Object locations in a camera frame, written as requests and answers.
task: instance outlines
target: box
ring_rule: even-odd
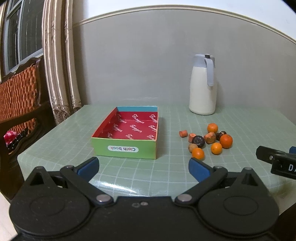
[[[156,159],[157,106],[116,107],[91,137],[95,154]]]

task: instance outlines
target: thermos handle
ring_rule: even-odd
[[[210,58],[205,58],[207,66],[207,84],[212,87],[214,85],[214,63]]]

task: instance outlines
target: wall molding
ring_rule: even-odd
[[[148,11],[148,10],[168,10],[168,9],[173,9],[173,10],[193,10],[193,11],[200,11],[200,12],[210,12],[210,13],[216,13],[216,14],[222,14],[225,16],[229,16],[229,17],[233,17],[233,18],[238,18],[253,24],[256,24],[258,26],[261,26],[263,28],[266,28],[270,31],[273,31],[274,33],[277,33],[279,35],[281,35],[282,37],[288,39],[289,41],[293,42],[294,44],[296,44],[296,40],[291,38],[290,36],[288,36],[287,34],[265,24],[262,23],[258,20],[255,20],[253,18],[249,18],[247,16],[244,15],[240,15],[237,13],[233,13],[233,12],[229,12],[226,10],[221,10],[221,9],[216,9],[216,8],[210,8],[210,7],[200,7],[200,6],[191,6],[191,5],[153,5],[153,6],[143,6],[143,7],[134,7],[134,8],[127,8],[127,9],[122,9],[122,10],[118,10],[118,11],[113,11],[113,12],[109,12],[109,13],[105,13],[105,14],[100,14],[91,18],[87,18],[84,19],[78,23],[73,24],[73,28],[74,27],[78,27],[81,25],[84,25],[86,23],[90,23],[99,19],[103,19],[103,18],[108,18],[108,17],[112,17],[112,16],[116,16],[116,15],[121,15],[121,14],[125,14],[125,13],[132,13],[132,12],[140,12],[140,11]]]

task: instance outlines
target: orange wicker backrest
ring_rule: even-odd
[[[38,92],[35,72],[36,65],[31,65],[0,84],[0,121],[23,115],[36,105]],[[32,119],[11,130],[20,133],[28,127],[31,132],[35,123],[36,120]]]

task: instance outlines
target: pile of fruit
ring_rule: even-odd
[[[188,150],[192,153],[192,156],[202,160],[205,157],[205,153],[202,148],[205,144],[211,145],[211,152],[215,155],[219,155],[222,152],[222,149],[228,149],[232,146],[233,139],[230,135],[228,135],[225,131],[221,131],[218,133],[218,126],[215,123],[211,123],[207,126],[208,134],[202,136],[198,136],[194,133],[188,133],[186,130],[180,131],[179,135],[181,137],[187,137],[188,141],[191,143],[188,146]]]

